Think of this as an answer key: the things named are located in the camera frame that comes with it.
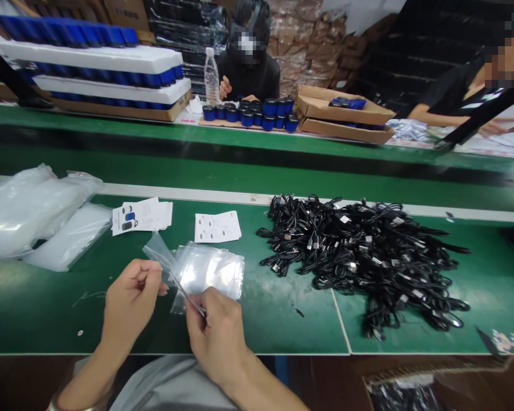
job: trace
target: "person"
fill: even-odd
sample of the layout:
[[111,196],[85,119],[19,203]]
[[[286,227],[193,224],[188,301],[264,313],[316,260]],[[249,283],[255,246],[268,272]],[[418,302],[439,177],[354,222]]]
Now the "person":
[[[50,410],[93,409],[106,404],[116,373],[167,293],[156,261],[133,260],[109,287],[101,342]],[[111,410],[307,410],[268,371],[244,340],[242,309],[209,287],[185,300],[192,356],[164,356],[138,370]]]
[[[429,126],[460,126],[470,118],[474,108],[503,92],[501,87],[486,85],[486,72],[483,56],[447,71],[423,93],[408,118]],[[513,121],[514,118],[494,118],[482,126],[480,134],[488,137],[507,133],[503,123]]]
[[280,97],[280,66],[267,54],[270,8],[262,0],[238,0],[227,48],[217,60],[219,97],[239,101]]

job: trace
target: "cardboard tray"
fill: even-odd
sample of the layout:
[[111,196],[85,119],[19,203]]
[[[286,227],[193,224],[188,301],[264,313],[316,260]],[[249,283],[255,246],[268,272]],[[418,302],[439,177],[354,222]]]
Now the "cardboard tray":
[[[362,98],[365,99],[367,103],[363,110],[329,107],[330,101],[340,96],[348,99]],[[396,115],[393,111],[381,107],[374,102],[370,102],[362,96],[314,86],[299,86],[296,102],[299,111],[305,117],[315,119],[382,126]]]
[[176,104],[170,110],[151,110],[148,108],[108,106],[106,104],[75,102],[56,98],[52,98],[51,101],[61,110],[66,111],[172,122],[179,114],[181,114],[191,98],[192,92],[189,90],[185,93],[184,96],[177,100]]

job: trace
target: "hand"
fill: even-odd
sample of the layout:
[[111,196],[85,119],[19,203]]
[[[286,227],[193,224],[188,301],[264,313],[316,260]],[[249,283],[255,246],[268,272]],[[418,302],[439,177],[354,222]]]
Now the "hand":
[[190,347],[210,380],[228,395],[247,378],[254,357],[244,339],[242,307],[213,287],[191,297],[207,310],[207,317],[185,299]]
[[492,135],[500,135],[500,134],[508,133],[508,130],[506,128],[499,125],[499,123],[503,123],[503,122],[505,122],[505,123],[506,122],[514,122],[514,118],[511,118],[511,117],[494,118],[493,120],[487,122],[486,124],[484,124],[483,126],[480,127],[480,130],[479,130],[480,135],[484,138],[488,138],[488,137],[491,137]]
[[152,316],[156,297],[167,290],[159,262],[130,262],[107,291],[101,340],[129,352]]
[[232,86],[230,85],[230,81],[226,76],[223,76],[223,81],[219,85],[219,99],[224,100],[227,98],[228,93],[232,91]]

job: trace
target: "green table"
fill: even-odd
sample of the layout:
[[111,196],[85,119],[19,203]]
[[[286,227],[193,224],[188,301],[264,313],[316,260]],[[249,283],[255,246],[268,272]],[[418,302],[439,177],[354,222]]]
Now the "green table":
[[[450,242],[473,251],[457,256],[460,268],[449,273],[453,295],[467,300],[472,310],[461,314],[465,328],[449,333],[435,332],[407,312],[402,327],[388,330],[387,341],[380,343],[362,335],[364,296],[317,291],[311,287],[312,274],[299,276],[292,268],[287,277],[277,278],[258,265],[272,254],[266,241],[255,236],[259,227],[271,226],[267,207],[251,201],[206,202],[206,191],[194,191],[241,192],[249,198],[312,192],[324,198],[366,196],[371,201],[514,212],[514,160],[245,131],[90,121],[18,108],[0,107],[0,116],[5,123],[0,126],[0,175],[42,162],[56,172],[86,171],[118,184],[107,186],[115,195],[93,200],[110,207],[140,199],[123,196],[134,190],[138,196],[154,196],[156,190],[161,192],[159,187],[189,189],[181,196],[199,201],[175,200],[173,224],[161,232],[171,248],[192,240],[195,213],[237,210],[243,235],[225,247],[246,258],[241,303],[246,340],[257,353],[487,353],[475,326],[490,335],[493,330],[514,333],[514,250],[499,235],[500,227],[514,223],[457,216],[451,223],[441,214],[417,218],[452,232]],[[270,156],[260,158],[259,147],[269,149]],[[225,160],[223,154],[232,157]],[[271,165],[271,157],[284,158],[289,166]],[[366,167],[363,159],[375,168]],[[346,161],[347,171],[340,160]],[[457,175],[465,182],[454,182]],[[149,238],[144,232],[114,238],[105,234],[68,273],[0,262],[0,354],[92,352],[101,334],[104,292],[131,259],[144,258],[141,250]],[[134,353],[189,352],[184,318],[169,314],[173,298],[174,292],[159,299]]]

